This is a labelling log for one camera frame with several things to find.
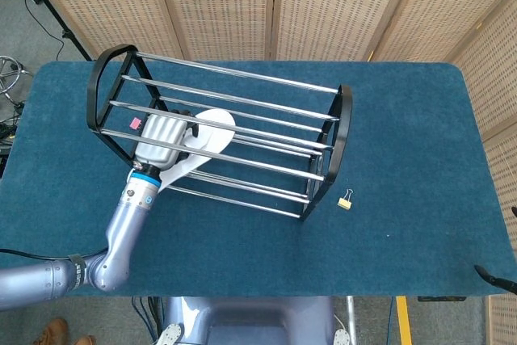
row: blue ring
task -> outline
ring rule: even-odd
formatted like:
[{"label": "blue ring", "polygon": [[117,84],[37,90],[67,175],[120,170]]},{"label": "blue ring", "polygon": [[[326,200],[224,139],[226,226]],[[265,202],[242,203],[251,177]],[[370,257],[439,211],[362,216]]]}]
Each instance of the blue ring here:
[{"label": "blue ring", "polygon": [[143,179],[144,181],[147,181],[149,183],[152,183],[156,187],[160,187],[162,183],[160,181],[157,181],[154,178],[148,177],[147,175],[139,174],[139,173],[131,173],[131,178],[138,178]]}]

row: pink sticker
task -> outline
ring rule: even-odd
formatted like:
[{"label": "pink sticker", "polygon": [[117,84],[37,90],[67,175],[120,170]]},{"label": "pink sticker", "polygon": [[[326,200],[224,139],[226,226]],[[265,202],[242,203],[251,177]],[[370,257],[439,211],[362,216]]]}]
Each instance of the pink sticker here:
[{"label": "pink sticker", "polygon": [[142,123],[142,120],[138,119],[137,117],[133,118],[131,124],[129,125],[129,127],[131,127],[132,129],[139,129],[140,128],[140,124]]}]

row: metal rack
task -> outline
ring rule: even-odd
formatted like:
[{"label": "metal rack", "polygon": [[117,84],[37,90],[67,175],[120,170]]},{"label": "metal rack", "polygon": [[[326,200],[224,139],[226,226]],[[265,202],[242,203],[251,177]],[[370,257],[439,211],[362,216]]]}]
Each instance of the metal rack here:
[{"label": "metal rack", "polygon": [[[101,82],[101,76],[110,60],[122,54],[125,54],[125,59],[118,69],[115,81],[112,83],[106,99],[103,101],[102,106],[99,106],[99,84]],[[321,113],[299,107],[292,107],[279,102],[250,99],[242,95],[221,93],[218,90],[206,90],[169,81],[160,81],[151,76],[149,67],[146,65],[144,59],[161,61],[176,66],[187,66],[204,72],[224,74],[230,77],[232,81],[231,84],[235,85],[234,89],[236,89],[237,92],[242,92],[244,90],[242,87],[246,86],[241,82],[243,79],[253,79],[259,80],[260,82],[281,84],[283,86],[296,88],[304,91],[308,96],[309,94],[327,94],[332,97],[332,101],[328,112]],[[132,69],[137,71],[137,76],[130,74]],[[119,99],[121,91],[126,84],[131,84],[131,88],[144,86],[149,92],[150,101],[147,104],[121,101],[121,99]],[[188,98],[181,99],[178,97],[178,94],[187,95]],[[196,98],[201,98],[202,101],[196,101]],[[192,109],[219,108],[217,105],[212,105],[212,103],[206,103],[206,100],[210,102],[229,102],[233,105],[238,104],[237,108],[222,108],[235,117],[236,124],[222,124],[194,116],[186,116],[181,112],[178,113],[177,110],[173,111],[173,109],[169,109],[167,106],[167,104],[174,104],[174,109],[177,109],[176,107],[179,106]],[[95,62],[88,84],[86,121],[88,127],[130,166],[134,166],[134,152],[137,143],[143,142],[186,154],[201,155],[217,161],[249,167],[250,169],[266,170],[280,175],[287,175],[292,177],[292,179],[301,179],[303,180],[303,186],[305,188],[301,192],[282,187],[274,187],[270,184],[257,183],[249,179],[214,174],[201,169],[194,170],[179,180],[190,179],[239,191],[247,191],[253,193],[254,199],[256,197],[266,196],[276,200],[286,200],[298,204],[300,206],[299,212],[284,210],[279,206],[264,206],[256,202],[244,201],[240,196],[232,198],[230,196],[220,196],[197,191],[192,188],[177,186],[176,183],[170,185],[168,188],[195,196],[203,196],[213,200],[239,204],[248,208],[257,208],[304,220],[314,210],[314,207],[335,181],[347,142],[351,120],[351,107],[351,90],[348,86],[340,86],[338,89],[333,89],[262,74],[252,74],[241,70],[140,53],[135,46],[122,44],[106,50]],[[148,115],[165,116],[185,120],[189,124],[202,124],[233,131],[235,134],[231,144],[244,148],[241,150],[243,150],[242,153],[246,155],[246,158],[241,155],[235,156],[228,154],[226,150],[221,154],[217,154],[202,149],[194,149],[185,145],[156,141],[142,137],[141,131],[130,133],[109,128],[109,125],[107,125],[109,121],[108,118],[112,115],[114,109],[132,111],[137,114],[145,115],[145,117]],[[259,115],[257,111],[267,111],[270,115]],[[289,120],[281,118],[280,116],[289,116]],[[305,121],[296,121],[296,118],[304,118]],[[302,136],[294,137],[290,134],[279,133],[278,131],[270,132],[269,130],[264,131],[263,129],[250,128],[240,125],[239,120],[259,122],[262,125],[267,124],[273,128],[283,128],[284,132],[286,130],[299,132]],[[307,121],[317,122],[319,125],[309,125],[306,123]],[[131,141],[132,147],[130,147],[130,149],[128,149],[128,147],[124,148],[120,141],[116,139]],[[261,153],[260,155],[278,153],[284,157],[287,155],[290,158],[289,161],[294,159],[301,160],[303,162],[300,166],[304,166],[304,168],[279,166],[274,163],[249,158],[249,155],[254,154],[254,152],[251,152],[251,149],[253,149],[255,153],[259,151]]]}]

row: chrome bar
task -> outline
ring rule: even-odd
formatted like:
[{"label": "chrome bar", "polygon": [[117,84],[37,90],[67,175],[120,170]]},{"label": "chrome bar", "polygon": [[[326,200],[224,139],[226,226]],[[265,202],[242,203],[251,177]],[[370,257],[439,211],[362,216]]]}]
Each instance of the chrome bar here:
[{"label": "chrome bar", "polygon": [[5,78],[5,77],[10,77],[10,76],[14,76],[15,74],[18,74],[18,70],[12,70],[11,72],[7,72],[7,73],[2,73],[2,77]]},{"label": "chrome bar", "polygon": [[326,92],[326,93],[331,93],[333,95],[336,95],[338,93],[335,89],[332,89],[332,88],[329,88],[326,86],[318,86],[318,85],[308,84],[306,82],[286,80],[285,78],[277,78],[277,77],[272,77],[272,76],[266,76],[263,74],[248,73],[248,72],[244,72],[242,70],[221,68],[220,66],[201,64],[199,62],[178,60],[175,58],[157,56],[155,54],[148,54],[148,53],[142,53],[142,52],[138,52],[137,56],[142,57],[142,58],[149,58],[150,60],[171,62],[173,64],[179,64],[179,65],[191,66],[194,68],[210,70],[212,72],[217,72],[217,73],[231,74],[232,76],[255,78],[255,79],[263,80],[263,81],[277,82],[279,84],[295,86],[295,87],[298,87],[301,89],[306,89],[306,90],[317,90],[318,92]]},{"label": "chrome bar", "polygon": [[241,141],[251,141],[254,143],[259,143],[261,145],[272,145],[275,147],[280,147],[282,149],[290,149],[292,151],[298,151],[303,154],[311,154],[311,155],[322,155],[321,151],[317,151],[315,149],[305,149],[303,147],[297,147],[295,145],[286,145],[285,143],[280,143],[278,141],[267,141],[266,139],[260,139],[259,137],[247,137],[246,135],[241,135],[236,133],[233,135],[233,139],[239,139]]},{"label": "chrome bar", "polygon": [[202,95],[202,96],[213,97],[214,99],[220,99],[220,100],[225,100],[225,101],[234,101],[236,103],[255,105],[256,107],[265,107],[265,108],[275,109],[276,111],[289,112],[289,113],[293,113],[296,115],[312,117],[314,119],[323,119],[323,120],[332,120],[332,121],[339,120],[338,117],[330,116],[330,115],[327,115],[324,113],[306,111],[305,109],[288,107],[286,105],[279,105],[279,104],[274,104],[274,103],[267,103],[265,101],[246,99],[244,97],[225,95],[223,93],[212,92],[210,90],[201,90],[201,89],[196,89],[196,88],[190,88],[189,86],[170,84],[168,82],[161,82],[161,81],[155,81],[155,80],[148,80],[147,78],[134,78],[134,77],[131,77],[128,75],[123,75],[122,78],[127,81],[139,82],[140,84],[143,83],[143,84],[151,85],[151,86],[161,86],[161,87],[171,89],[171,90],[180,90],[183,92],[192,93],[194,95]]},{"label": "chrome bar", "polygon": [[265,195],[268,195],[268,196],[279,197],[279,198],[283,198],[285,200],[291,200],[291,201],[295,201],[295,202],[300,202],[302,204],[308,204],[309,203],[309,200],[305,200],[305,199],[302,199],[302,198],[299,198],[299,197],[288,196],[286,194],[278,193],[276,191],[270,191],[270,190],[268,190],[266,188],[256,187],[255,185],[253,185],[253,186],[247,185],[246,181],[234,182],[234,181],[230,181],[228,179],[219,179],[219,178],[217,178],[216,175],[215,176],[214,175],[210,176],[210,175],[205,175],[205,174],[198,174],[195,171],[192,171],[191,173],[189,173],[187,175],[187,177],[192,178],[192,179],[198,179],[199,181],[215,183],[217,185],[233,187],[235,189],[252,191],[253,193],[259,193],[259,194],[265,194]]},{"label": "chrome bar", "polygon": [[[313,163],[314,163],[314,161],[310,161],[309,172],[313,169]],[[311,196],[311,193],[310,193],[311,183],[312,183],[312,180],[307,179],[307,187],[305,188],[305,195],[307,196],[307,198],[309,198]]]},{"label": "chrome bar", "polygon": [[296,151],[289,151],[288,149],[279,149],[278,147],[271,147],[270,145],[260,145],[259,143],[254,143],[253,141],[241,141],[235,139],[233,137],[232,143],[237,143],[239,145],[250,145],[251,147],[257,147],[258,149],[270,149],[271,151],[276,151],[278,153],[295,155],[297,157],[310,158],[309,154],[297,153]]},{"label": "chrome bar", "polygon": [[172,117],[173,119],[185,120],[189,123],[208,125],[210,127],[227,129],[229,131],[234,131],[238,133],[249,133],[252,135],[257,135],[259,137],[269,137],[270,139],[286,141],[288,143],[293,143],[295,145],[307,145],[315,149],[332,149],[331,145],[324,145],[323,143],[317,143],[316,141],[305,141],[303,139],[298,139],[297,137],[286,137],[285,135],[279,135],[278,133],[267,133],[265,131],[259,131],[258,129],[238,127],[237,125],[224,124],[213,120],[200,119],[199,117],[186,116],[180,113],[161,111],[159,109],[142,107],[140,105],[124,103],[122,101],[110,100],[110,104],[114,107],[122,107],[132,111],[152,113],[154,115],[160,115],[165,117]]},{"label": "chrome bar", "polygon": [[[190,107],[198,107],[198,108],[206,108],[206,109],[213,109],[213,108],[221,109],[221,107],[215,107],[213,105],[207,105],[207,104],[201,104],[201,103],[193,103],[191,101],[180,100],[180,99],[173,99],[171,97],[165,97],[165,96],[160,96],[160,100],[161,101],[167,101],[169,103],[179,103],[179,104],[183,104],[183,105],[188,105]],[[286,127],[304,129],[305,131],[313,131],[315,133],[321,133],[322,132],[321,128],[311,127],[310,125],[303,125],[303,124],[293,123],[291,121],[272,119],[271,117],[266,117],[266,116],[252,115],[251,113],[246,113],[246,112],[241,112],[241,111],[234,111],[234,110],[226,109],[226,108],[222,108],[222,109],[224,109],[225,111],[227,111],[227,112],[229,112],[229,113],[231,113],[231,114],[233,114],[235,116],[248,117],[250,119],[266,121],[268,123],[274,123],[274,124],[279,124],[279,125],[285,125]]]},{"label": "chrome bar", "polygon": [[[321,174],[322,173],[322,169],[323,169],[323,155],[318,157],[317,159],[317,165],[316,165],[316,174]],[[320,183],[319,182],[315,182],[314,183],[314,193],[316,193],[316,191],[318,191],[320,188]]]},{"label": "chrome bar", "polygon": [[190,189],[185,189],[184,187],[177,187],[177,186],[169,185],[169,186],[167,186],[167,189],[180,191],[182,193],[193,194],[194,196],[205,197],[205,198],[209,198],[211,200],[218,200],[218,201],[222,201],[222,202],[228,202],[229,204],[236,204],[236,205],[246,206],[247,208],[265,210],[267,212],[277,213],[277,214],[281,214],[283,216],[300,218],[299,214],[285,212],[284,210],[279,210],[279,209],[274,209],[274,208],[268,208],[268,207],[262,206],[262,205],[250,204],[249,202],[232,200],[230,198],[221,197],[221,196],[215,196],[213,194],[203,193],[201,191],[194,191],[194,190],[190,190]]},{"label": "chrome bar", "polygon": [[271,170],[271,171],[275,171],[277,173],[282,173],[282,174],[287,174],[287,175],[294,175],[296,177],[301,177],[301,178],[306,178],[306,179],[307,178],[316,179],[318,181],[323,181],[325,179],[325,177],[323,177],[321,175],[308,173],[306,171],[294,170],[294,169],[289,169],[287,167],[270,165],[269,163],[256,162],[256,161],[251,161],[249,159],[243,159],[243,158],[231,157],[229,155],[224,155],[224,154],[212,153],[210,151],[205,151],[203,149],[193,149],[191,147],[185,147],[184,145],[173,145],[173,144],[167,143],[165,141],[155,141],[154,139],[149,139],[146,137],[139,137],[138,135],[132,135],[129,133],[121,133],[119,131],[113,131],[112,129],[101,129],[100,133],[102,133],[103,135],[108,135],[108,136],[112,136],[112,137],[121,137],[123,139],[129,139],[132,141],[141,141],[141,142],[147,143],[149,145],[159,145],[160,147],[165,147],[166,149],[175,149],[178,151],[184,151],[186,153],[190,153],[190,154],[194,154],[194,155],[201,155],[203,157],[220,159],[222,161],[234,162],[234,163],[238,163],[241,165],[257,167],[259,169]]},{"label": "chrome bar", "polygon": [[225,177],[224,175],[216,175],[216,174],[207,173],[205,171],[199,171],[199,170],[194,170],[190,174],[202,175],[202,176],[205,176],[205,177],[213,177],[213,178],[217,178],[217,179],[220,179],[220,180],[223,180],[223,181],[226,181],[226,182],[242,183],[243,185],[246,185],[246,186],[267,189],[267,190],[275,191],[277,193],[287,194],[288,196],[298,197],[298,198],[301,198],[303,200],[307,200],[308,199],[307,196],[305,194],[302,194],[302,193],[297,193],[295,191],[289,191],[289,190],[285,190],[285,189],[280,189],[278,187],[273,187],[273,186],[261,185],[259,183],[242,181],[240,179]]},{"label": "chrome bar", "polygon": [[347,316],[348,334],[350,335],[350,345],[357,345],[357,334],[355,333],[354,297],[351,296],[347,296]]}]

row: yellow line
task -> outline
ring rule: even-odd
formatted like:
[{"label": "yellow line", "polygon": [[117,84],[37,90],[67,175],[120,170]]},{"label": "yellow line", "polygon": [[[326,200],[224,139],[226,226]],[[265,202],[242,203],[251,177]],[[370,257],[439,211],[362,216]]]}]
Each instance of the yellow line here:
[{"label": "yellow line", "polygon": [[411,345],[410,317],[406,297],[397,297],[398,327],[401,330],[401,345]]}]

